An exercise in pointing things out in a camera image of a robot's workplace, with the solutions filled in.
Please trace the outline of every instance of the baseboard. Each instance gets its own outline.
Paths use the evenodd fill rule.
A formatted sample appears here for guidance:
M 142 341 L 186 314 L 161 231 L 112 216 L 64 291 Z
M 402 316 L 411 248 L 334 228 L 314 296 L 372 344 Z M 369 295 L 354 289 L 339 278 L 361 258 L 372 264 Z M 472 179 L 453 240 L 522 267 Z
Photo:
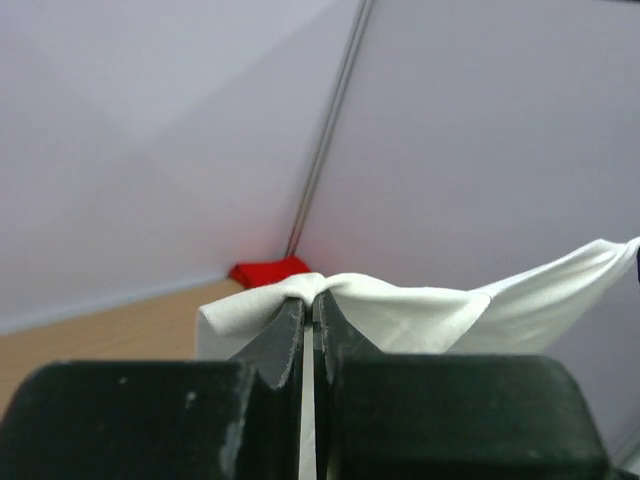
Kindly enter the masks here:
M 43 325 L 49 325 L 51 323 L 67 320 L 71 317 L 96 313 L 102 310 L 108 310 L 110 308 L 120 307 L 129 303 L 146 300 L 148 298 L 200 287 L 208 283 L 223 280 L 225 277 L 226 274 L 218 273 L 205 277 L 182 279 L 176 282 L 143 288 L 133 293 L 123 292 L 120 294 L 111 295 L 109 297 L 92 299 L 83 303 L 66 305 L 62 307 L 55 306 L 51 309 L 47 309 L 46 311 L 38 312 L 35 314 L 3 319 L 0 322 L 0 335 L 7 335 L 34 327 L 41 327 Z

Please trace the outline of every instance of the red block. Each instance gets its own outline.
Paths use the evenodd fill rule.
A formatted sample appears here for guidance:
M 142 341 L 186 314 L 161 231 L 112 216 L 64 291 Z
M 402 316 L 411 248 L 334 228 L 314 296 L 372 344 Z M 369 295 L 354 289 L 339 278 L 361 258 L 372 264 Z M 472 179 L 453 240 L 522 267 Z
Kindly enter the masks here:
M 261 287 L 278 283 L 291 275 L 309 273 L 309 267 L 298 257 L 287 257 L 269 263 L 238 263 L 229 272 L 229 277 L 245 288 Z

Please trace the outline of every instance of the metal pole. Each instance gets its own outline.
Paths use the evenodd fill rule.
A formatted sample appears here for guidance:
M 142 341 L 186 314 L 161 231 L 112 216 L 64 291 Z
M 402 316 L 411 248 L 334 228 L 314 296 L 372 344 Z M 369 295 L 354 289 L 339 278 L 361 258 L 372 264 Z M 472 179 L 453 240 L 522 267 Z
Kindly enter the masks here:
M 331 137 L 333 136 L 336 121 L 340 113 L 340 107 L 344 100 L 349 78 L 351 77 L 351 71 L 353 70 L 353 65 L 355 63 L 356 56 L 358 55 L 358 49 L 360 48 L 360 43 L 362 42 L 362 37 L 374 3 L 375 0 L 361 0 L 358 5 L 358 11 L 356 13 L 353 27 L 351 28 L 347 49 L 340 65 L 338 79 L 331 98 L 329 111 L 324 121 L 322 135 L 320 136 L 320 141 L 318 142 L 318 147 L 316 148 L 316 152 L 311 163 L 311 170 L 309 171 L 309 176 L 305 183 L 302 198 L 298 205 L 298 211 L 296 213 L 293 228 L 291 229 L 291 235 L 289 236 L 289 243 L 287 244 L 287 250 L 285 253 L 286 256 L 293 255 L 298 247 L 298 243 L 300 242 L 302 228 L 304 227 L 307 215 L 309 214 L 313 195 L 316 187 L 318 186 L 318 180 L 320 179 L 322 168 L 324 167 L 324 163 L 327 159 L 327 153 L 329 151 L 329 146 L 331 145 Z

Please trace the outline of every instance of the fabric fold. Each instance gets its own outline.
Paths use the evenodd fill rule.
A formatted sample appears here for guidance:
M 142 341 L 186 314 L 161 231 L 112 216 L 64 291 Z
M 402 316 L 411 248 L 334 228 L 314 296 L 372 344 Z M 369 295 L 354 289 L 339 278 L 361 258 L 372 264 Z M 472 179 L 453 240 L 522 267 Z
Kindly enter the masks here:
M 346 318 L 386 352 L 540 352 L 631 268 L 639 248 L 640 237 L 595 240 L 471 291 L 398 287 L 357 273 L 299 274 L 203 305 L 199 324 L 219 336 L 254 336 L 287 297 L 311 307 L 330 289 Z

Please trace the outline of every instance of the white backdrop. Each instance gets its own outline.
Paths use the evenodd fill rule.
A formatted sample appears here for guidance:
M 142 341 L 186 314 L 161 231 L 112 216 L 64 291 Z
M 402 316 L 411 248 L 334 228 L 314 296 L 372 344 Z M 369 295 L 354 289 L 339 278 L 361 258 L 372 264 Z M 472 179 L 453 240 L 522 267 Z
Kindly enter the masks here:
M 357 2 L 0 6 L 0 332 L 282 255 Z
M 469 289 L 639 235 L 639 26 L 624 2 L 378 2 L 298 254 Z M 639 300 L 629 275 L 552 352 L 612 448 L 640 406 Z

